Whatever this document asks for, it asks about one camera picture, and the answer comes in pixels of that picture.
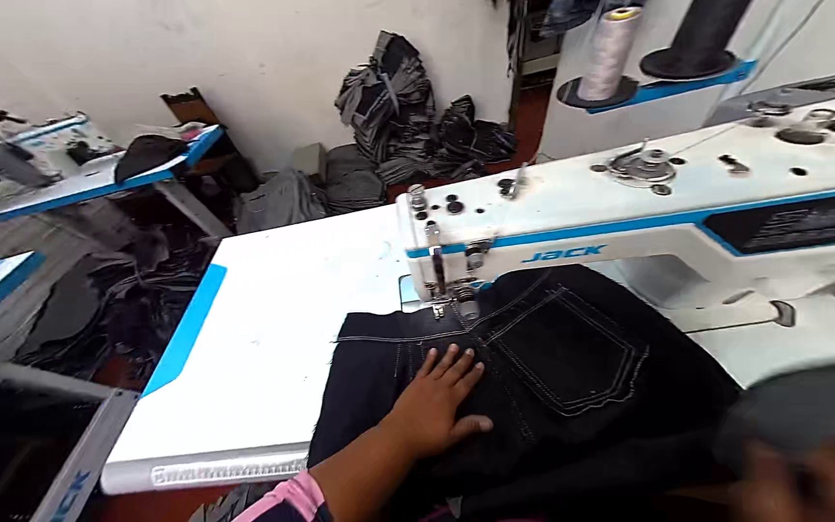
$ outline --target back pocket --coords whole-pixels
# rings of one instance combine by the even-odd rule
[[[573,416],[633,393],[648,347],[563,286],[492,318],[486,344],[556,412]]]

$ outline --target jack logo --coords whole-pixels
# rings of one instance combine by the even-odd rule
[[[89,478],[89,475],[91,475],[91,472],[88,471],[79,470],[76,472],[70,488],[67,489],[67,492],[63,494],[63,498],[60,499],[60,505],[57,506],[57,510],[50,518],[50,522],[64,522],[66,520],[70,514],[72,505],[76,502],[76,498],[83,492],[83,487],[86,486],[86,480]]]
[[[569,250],[551,250],[549,252],[537,252],[530,259],[524,259],[521,263],[533,263],[535,261],[551,261],[561,257],[582,257],[583,255],[601,254],[601,249],[606,247],[606,244],[596,244],[591,246],[580,246],[578,248],[570,248]]]

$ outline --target sewing machine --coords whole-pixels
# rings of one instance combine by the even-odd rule
[[[27,124],[0,111],[4,122]],[[3,135],[0,131],[0,174],[23,185],[40,187],[83,174],[82,167],[122,149],[104,136],[84,113]]]
[[[518,269],[595,263],[683,331],[775,321],[835,282],[835,100],[396,202],[411,278],[436,315]]]

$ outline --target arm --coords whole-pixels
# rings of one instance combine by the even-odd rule
[[[780,455],[761,445],[747,451],[750,477],[739,495],[747,522],[835,522],[835,443],[821,448],[807,463],[818,481],[816,498],[802,498],[795,478]]]
[[[374,515],[418,459],[443,452],[468,435],[492,429],[492,421],[470,415],[455,421],[457,407],[481,379],[483,366],[472,366],[473,353],[450,345],[434,366],[431,349],[414,381],[391,412],[349,446],[310,470],[337,522]]]

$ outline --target thread spool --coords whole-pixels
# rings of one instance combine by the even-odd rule
[[[579,109],[611,107],[632,99],[637,82],[623,76],[636,40],[642,7],[612,9],[598,19],[588,53],[586,75],[560,86],[557,98]]]
[[[640,7],[621,7],[599,18],[588,59],[588,70],[576,91],[585,101],[608,100],[620,87],[623,67],[636,40]]]
[[[723,73],[736,56],[726,50],[751,0],[694,0],[672,45],[643,57],[640,69],[664,80],[693,80]]]

